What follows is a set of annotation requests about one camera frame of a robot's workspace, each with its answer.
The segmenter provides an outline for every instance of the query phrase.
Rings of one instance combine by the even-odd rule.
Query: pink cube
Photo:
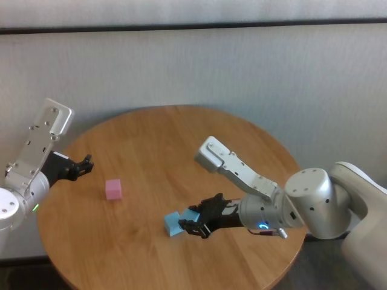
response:
[[[109,201],[114,199],[121,199],[122,198],[121,180],[120,179],[106,180],[105,193],[106,193],[106,198]]]

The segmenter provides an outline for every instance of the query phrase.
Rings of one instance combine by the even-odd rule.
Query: wooden table top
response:
[[[220,229],[208,239],[169,237],[164,215],[223,192],[244,193],[226,177],[207,173],[194,156],[209,135],[260,174],[284,186],[298,166],[264,130],[224,112],[167,106],[130,112],[79,137],[73,160],[90,153],[93,171],[59,181],[38,210],[43,245],[77,289],[270,289],[287,272],[305,237],[254,236]],[[107,201],[105,181],[120,178],[123,198]]]

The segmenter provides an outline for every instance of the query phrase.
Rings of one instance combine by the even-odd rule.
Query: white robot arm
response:
[[[57,180],[75,181],[93,168],[91,156],[74,163],[67,156],[52,151],[55,142],[64,136],[74,112],[46,99],[16,161],[7,165],[4,185],[0,187],[0,253],[8,235],[35,211],[40,201]]]
[[[376,289],[387,288],[387,190],[356,166],[336,163],[329,173],[305,169],[282,189],[214,137],[200,147],[196,160],[209,172],[225,175],[247,194],[225,200],[219,193],[191,206],[200,213],[197,222],[179,221],[189,234],[205,239],[219,228],[246,227],[253,234],[286,238],[285,228],[306,225],[316,238],[333,239],[346,232],[352,211],[361,222],[345,238],[343,253]]]

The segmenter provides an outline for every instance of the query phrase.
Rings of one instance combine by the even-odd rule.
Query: light blue block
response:
[[[180,215],[177,211],[164,217],[164,226],[170,237],[182,233],[184,230],[179,226]]]
[[[185,211],[183,211],[183,214],[180,216],[179,219],[186,219],[187,221],[197,222],[199,219],[199,216],[200,216],[199,213],[187,208],[185,209]]]

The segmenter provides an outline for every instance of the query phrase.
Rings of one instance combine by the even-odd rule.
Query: blue light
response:
[[[268,224],[266,224],[265,222],[260,222],[258,224],[258,228],[261,228],[263,230],[268,230],[269,229]]]

